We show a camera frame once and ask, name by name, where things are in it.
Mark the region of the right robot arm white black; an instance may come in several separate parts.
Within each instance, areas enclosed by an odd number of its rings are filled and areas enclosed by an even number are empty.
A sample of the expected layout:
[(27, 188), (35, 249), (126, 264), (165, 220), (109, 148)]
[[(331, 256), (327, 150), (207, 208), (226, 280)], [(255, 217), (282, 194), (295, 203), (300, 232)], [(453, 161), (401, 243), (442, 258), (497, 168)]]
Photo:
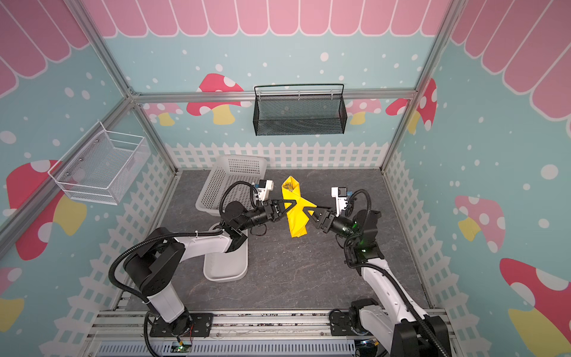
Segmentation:
[(405, 291), (389, 268), (376, 240), (380, 211), (366, 190), (357, 190), (338, 216), (325, 207), (305, 207), (309, 221), (324, 233), (343, 239), (344, 261), (357, 271), (381, 303), (355, 302), (349, 309), (355, 333), (371, 333), (389, 356), (451, 356), (448, 328), (429, 315)]

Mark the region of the white perforated plastic basket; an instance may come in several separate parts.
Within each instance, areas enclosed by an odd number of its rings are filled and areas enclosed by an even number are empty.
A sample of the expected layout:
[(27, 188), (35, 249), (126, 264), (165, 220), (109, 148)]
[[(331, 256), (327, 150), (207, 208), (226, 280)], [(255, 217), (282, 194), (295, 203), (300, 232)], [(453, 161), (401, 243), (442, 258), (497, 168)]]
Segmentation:
[(224, 192), (237, 181), (258, 184), (265, 178), (267, 163), (257, 156), (218, 157), (196, 201), (196, 209), (218, 217)]

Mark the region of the yellow paper napkin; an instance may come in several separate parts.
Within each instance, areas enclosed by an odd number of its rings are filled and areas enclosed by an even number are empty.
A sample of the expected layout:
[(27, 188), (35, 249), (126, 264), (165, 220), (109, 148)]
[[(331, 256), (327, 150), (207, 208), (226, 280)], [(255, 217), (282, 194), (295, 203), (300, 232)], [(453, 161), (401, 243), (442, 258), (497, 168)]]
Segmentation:
[(316, 207), (307, 199), (304, 199), (300, 191), (300, 183), (293, 177), (288, 177), (281, 186), (283, 199), (294, 199), (297, 205), (288, 212), (288, 228), (292, 238), (299, 238), (307, 234), (306, 225), (309, 222), (303, 208), (306, 206)]

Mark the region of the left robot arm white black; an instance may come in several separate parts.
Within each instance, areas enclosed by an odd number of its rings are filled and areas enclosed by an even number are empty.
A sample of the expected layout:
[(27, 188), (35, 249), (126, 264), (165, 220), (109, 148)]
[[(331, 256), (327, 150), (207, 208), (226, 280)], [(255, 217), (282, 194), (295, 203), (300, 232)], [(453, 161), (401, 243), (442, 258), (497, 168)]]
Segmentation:
[(183, 336), (194, 323), (172, 285), (178, 265), (194, 257), (237, 251), (247, 241), (249, 229), (281, 220), (295, 205), (291, 199), (261, 201), (256, 186), (237, 181), (220, 199), (220, 224), (209, 231), (155, 230), (115, 259), (109, 268), (109, 282), (141, 299), (172, 336)]

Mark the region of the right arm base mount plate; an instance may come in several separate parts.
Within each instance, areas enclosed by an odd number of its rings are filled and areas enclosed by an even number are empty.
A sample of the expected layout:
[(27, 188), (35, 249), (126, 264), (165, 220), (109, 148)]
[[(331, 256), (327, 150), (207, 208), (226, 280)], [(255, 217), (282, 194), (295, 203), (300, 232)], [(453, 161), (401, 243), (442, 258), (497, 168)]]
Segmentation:
[(373, 334), (353, 321), (353, 314), (349, 311), (333, 309), (328, 314), (330, 333), (332, 336), (372, 336)]

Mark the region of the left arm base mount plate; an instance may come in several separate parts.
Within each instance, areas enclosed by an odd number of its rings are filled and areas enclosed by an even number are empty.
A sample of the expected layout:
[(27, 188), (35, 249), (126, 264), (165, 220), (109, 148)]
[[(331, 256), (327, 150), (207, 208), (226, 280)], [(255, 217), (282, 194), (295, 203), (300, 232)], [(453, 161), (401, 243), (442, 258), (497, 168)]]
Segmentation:
[(213, 313), (184, 312), (175, 321), (167, 323), (162, 317), (154, 318), (150, 336), (166, 337), (208, 337), (213, 326)]

